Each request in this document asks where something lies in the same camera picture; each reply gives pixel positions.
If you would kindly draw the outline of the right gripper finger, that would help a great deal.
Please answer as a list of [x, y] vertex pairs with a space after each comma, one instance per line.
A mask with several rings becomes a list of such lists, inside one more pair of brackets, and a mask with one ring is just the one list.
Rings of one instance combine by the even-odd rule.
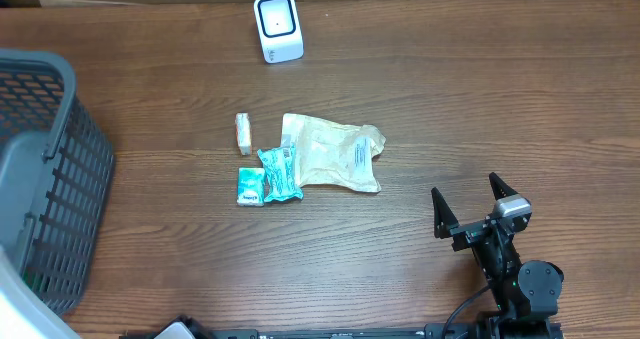
[[495, 200], [517, 195], [518, 192], [506, 184], [495, 172], [489, 174], [489, 182]]
[[431, 189], [431, 196], [434, 207], [434, 236], [438, 239], [449, 238], [451, 231], [459, 226], [459, 221], [436, 187]]

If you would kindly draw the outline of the teal crinkled wrapper packet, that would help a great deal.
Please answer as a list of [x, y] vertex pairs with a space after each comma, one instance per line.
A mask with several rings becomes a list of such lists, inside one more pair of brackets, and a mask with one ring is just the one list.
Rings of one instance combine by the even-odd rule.
[[294, 146], [258, 150], [257, 154], [269, 185], [266, 202], [286, 202], [304, 198], [302, 189], [295, 181], [296, 148]]

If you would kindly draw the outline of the teal tissue pack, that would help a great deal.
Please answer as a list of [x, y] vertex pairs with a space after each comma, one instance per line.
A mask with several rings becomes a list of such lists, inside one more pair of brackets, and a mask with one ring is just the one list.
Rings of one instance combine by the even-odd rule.
[[265, 170], [263, 168], [238, 169], [237, 204], [261, 207], [265, 196]]

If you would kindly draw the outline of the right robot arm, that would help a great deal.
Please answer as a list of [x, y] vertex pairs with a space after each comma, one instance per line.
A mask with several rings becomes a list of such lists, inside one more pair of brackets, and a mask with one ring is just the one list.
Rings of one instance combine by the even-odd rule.
[[[489, 174], [495, 198], [484, 219], [462, 225], [437, 188], [431, 189], [434, 237], [453, 240], [452, 249], [470, 249], [487, 284], [460, 304], [443, 324], [427, 324], [426, 338], [561, 338], [561, 326], [550, 322], [558, 312], [564, 273], [555, 264], [523, 262], [514, 236], [524, 231], [532, 216], [531, 202]], [[458, 315], [484, 293], [493, 295], [497, 309], [481, 312], [473, 323], [456, 324]]]

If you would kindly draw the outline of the orange tissue pack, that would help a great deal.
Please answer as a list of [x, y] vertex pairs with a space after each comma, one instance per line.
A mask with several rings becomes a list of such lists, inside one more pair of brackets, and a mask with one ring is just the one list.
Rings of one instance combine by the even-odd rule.
[[236, 139], [240, 153], [248, 156], [252, 152], [251, 124], [249, 114], [237, 113], [235, 118]]

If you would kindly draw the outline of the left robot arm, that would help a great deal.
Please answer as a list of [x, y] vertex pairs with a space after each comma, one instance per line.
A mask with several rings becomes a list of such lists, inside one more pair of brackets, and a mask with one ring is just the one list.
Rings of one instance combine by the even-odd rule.
[[80, 339], [24, 283], [1, 249], [1, 339]]

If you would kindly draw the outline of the beige snack pouch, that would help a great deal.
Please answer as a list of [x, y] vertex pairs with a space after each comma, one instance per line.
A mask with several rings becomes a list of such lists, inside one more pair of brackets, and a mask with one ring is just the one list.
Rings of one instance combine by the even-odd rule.
[[295, 183], [336, 185], [356, 192], [378, 193], [373, 158], [386, 138], [373, 125], [346, 125], [302, 114], [283, 115], [281, 145], [293, 146]]

